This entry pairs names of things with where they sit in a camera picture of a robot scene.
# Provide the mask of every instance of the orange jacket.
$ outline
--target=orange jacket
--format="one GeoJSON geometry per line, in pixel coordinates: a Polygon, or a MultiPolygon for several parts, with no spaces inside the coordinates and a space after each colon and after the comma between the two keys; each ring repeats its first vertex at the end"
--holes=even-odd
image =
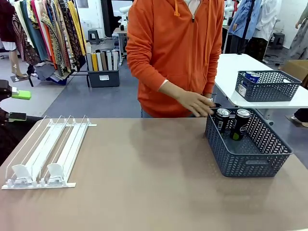
{"type": "Polygon", "coordinates": [[[224,0],[201,0],[192,15],[183,0],[135,0],[128,15],[128,66],[139,79],[138,100],[154,117],[191,114],[158,92],[165,79],[212,93],[221,54],[224,0]]]}

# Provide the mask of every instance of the cardboard box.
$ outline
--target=cardboard box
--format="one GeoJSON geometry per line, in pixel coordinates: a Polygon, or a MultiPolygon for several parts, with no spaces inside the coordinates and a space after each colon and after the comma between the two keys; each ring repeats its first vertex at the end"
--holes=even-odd
{"type": "Polygon", "coordinates": [[[308,60],[289,60],[282,71],[302,81],[301,86],[308,87],[308,60]]]}

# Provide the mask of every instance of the blue shirt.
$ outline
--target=blue shirt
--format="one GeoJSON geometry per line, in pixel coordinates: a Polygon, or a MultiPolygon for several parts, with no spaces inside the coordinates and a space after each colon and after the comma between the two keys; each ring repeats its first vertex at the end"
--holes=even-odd
{"type": "MultiPolygon", "coordinates": [[[[232,20],[228,33],[237,35],[238,37],[241,38],[243,37],[250,5],[251,5],[251,0],[242,0],[241,5],[232,20]],[[233,31],[234,24],[237,24],[235,31],[233,31]]],[[[261,8],[261,0],[256,0],[254,8],[252,10],[251,19],[245,39],[251,39],[252,35],[255,32],[258,16],[260,13],[260,8],[261,8]]]]}

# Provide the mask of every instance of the hoodie zipper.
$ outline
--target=hoodie zipper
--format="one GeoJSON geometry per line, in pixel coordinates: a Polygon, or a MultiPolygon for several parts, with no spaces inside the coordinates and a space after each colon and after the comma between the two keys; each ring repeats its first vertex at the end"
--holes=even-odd
{"type": "Polygon", "coordinates": [[[192,15],[192,33],[191,33],[191,42],[190,42],[190,51],[189,51],[189,63],[188,63],[188,75],[189,75],[189,84],[188,84],[188,90],[190,90],[191,88],[191,82],[192,82],[192,64],[193,64],[193,61],[192,61],[192,54],[193,54],[193,32],[194,32],[194,21],[195,21],[195,15],[197,15],[198,13],[198,9],[200,8],[202,4],[202,0],[200,1],[200,4],[199,6],[197,7],[197,9],[195,10],[194,14],[192,14],[192,12],[190,11],[188,5],[185,3],[189,13],[191,13],[192,15]]]}

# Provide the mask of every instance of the metal wire rail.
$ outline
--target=metal wire rail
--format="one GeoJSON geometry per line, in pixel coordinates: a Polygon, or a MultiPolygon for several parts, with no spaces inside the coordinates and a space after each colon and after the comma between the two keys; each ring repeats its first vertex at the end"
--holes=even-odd
{"type": "Polygon", "coordinates": [[[36,142],[32,145],[31,149],[27,152],[23,160],[19,164],[13,165],[16,157],[20,155],[21,150],[28,143],[32,135],[41,126],[45,119],[46,117],[44,117],[44,119],[39,123],[39,125],[35,128],[23,146],[18,150],[11,162],[7,165],[5,172],[6,184],[2,186],[2,189],[75,187],[76,183],[68,182],[69,176],[73,169],[75,160],[88,127],[96,126],[96,124],[90,123],[90,119],[87,116],[82,118],[81,123],[76,122],[72,116],[69,118],[60,116],[56,122],[49,118],[49,123],[46,125],[45,129],[42,131],[36,142]],[[53,152],[57,142],[60,142],[59,139],[62,136],[65,127],[69,127],[68,131],[66,132],[65,136],[61,138],[61,144],[53,159],[47,165],[47,171],[44,174],[44,177],[41,178],[42,170],[51,153],[53,152]],[[31,151],[36,145],[37,147],[31,154],[31,151]],[[11,177],[8,177],[10,167],[14,173],[11,177]]]}

